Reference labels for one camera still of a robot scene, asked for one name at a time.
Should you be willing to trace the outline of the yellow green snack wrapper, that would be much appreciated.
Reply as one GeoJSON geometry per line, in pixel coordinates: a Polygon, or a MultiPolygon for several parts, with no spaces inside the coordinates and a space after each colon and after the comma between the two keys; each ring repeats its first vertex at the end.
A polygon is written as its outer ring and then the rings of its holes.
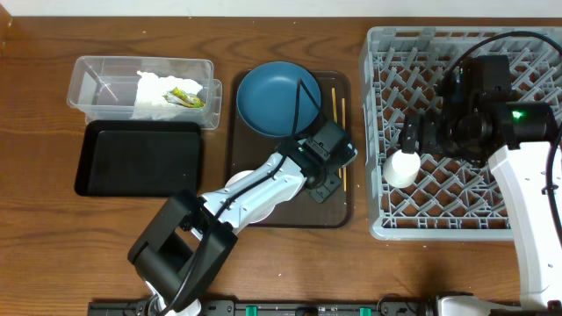
{"type": "Polygon", "coordinates": [[[178,87],[167,91],[163,98],[168,102],[187,108],[203,108],[205,103],[195,94],[185,92],[178,87]]]}

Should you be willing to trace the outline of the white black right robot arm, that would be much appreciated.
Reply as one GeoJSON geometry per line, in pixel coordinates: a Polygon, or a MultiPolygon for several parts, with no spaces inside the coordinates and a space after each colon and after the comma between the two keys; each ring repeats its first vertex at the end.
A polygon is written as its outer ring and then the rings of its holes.
{"type": "Polygon", "coordinates": [[[406,116],[400,148],[384,165],[395,188],[411,185],[422,154],[487,164],[501,192],[520,272],[520,305],[437,299],[438,315],[561,313],[561,129],[545,102],[515,99],[508,57],[469,58],[443,80],[438,113],[406,116]]]}

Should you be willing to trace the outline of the pale green cup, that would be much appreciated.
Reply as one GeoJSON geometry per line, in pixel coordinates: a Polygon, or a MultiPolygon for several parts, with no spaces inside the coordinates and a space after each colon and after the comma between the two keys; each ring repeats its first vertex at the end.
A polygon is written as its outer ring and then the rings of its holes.
{"type": "Polygon", "coordinates": [[[398,150],[383,165],[382,176],[395,188],[406,188],[415,182],[422,163],[417,153],[407,154],[398,150]]]}

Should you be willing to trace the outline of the dark blue plate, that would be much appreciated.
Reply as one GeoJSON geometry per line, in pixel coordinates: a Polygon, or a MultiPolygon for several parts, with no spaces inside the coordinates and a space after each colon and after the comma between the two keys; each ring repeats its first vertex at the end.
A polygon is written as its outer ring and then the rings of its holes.
{"type": "Polygon", "coordinates": [[[243,77],[236,105],[250,128],[267,137],[284,138],[304,131],[316,120],[321,108],[321,89],[307,69],[273,61],[243,77]]]}

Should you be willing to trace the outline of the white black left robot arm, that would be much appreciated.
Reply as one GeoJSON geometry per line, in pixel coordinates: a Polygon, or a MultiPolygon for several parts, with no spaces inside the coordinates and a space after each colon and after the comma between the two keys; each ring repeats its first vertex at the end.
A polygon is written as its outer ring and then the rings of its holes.
{"type": "Polygon", "coordinates": [[[303,189],[330,190],[338,169],[353,162],[346,140],[286,140],[258,169],[199,197],[182,190],[170,197],[130,248],[127,259],[152,291],[158,315],[196,315],[209,287],[247,225],[303,189]]]}

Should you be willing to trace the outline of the white napkin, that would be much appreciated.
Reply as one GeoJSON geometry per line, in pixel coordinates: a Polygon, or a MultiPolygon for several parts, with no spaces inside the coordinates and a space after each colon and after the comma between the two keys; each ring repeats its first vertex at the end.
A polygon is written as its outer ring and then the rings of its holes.
{"type": "Polygon", "coordinates": [[[198,96],[203,86],[196,81],[173,75],[162,77],[152,72],[138,71],[137,74],[140,76],[140,80],[137,84],[131,119],[170,120],[187,110],[201,109],[168,103],[163,98],[167,91],[173,90],[175,87],[198,96]]]}

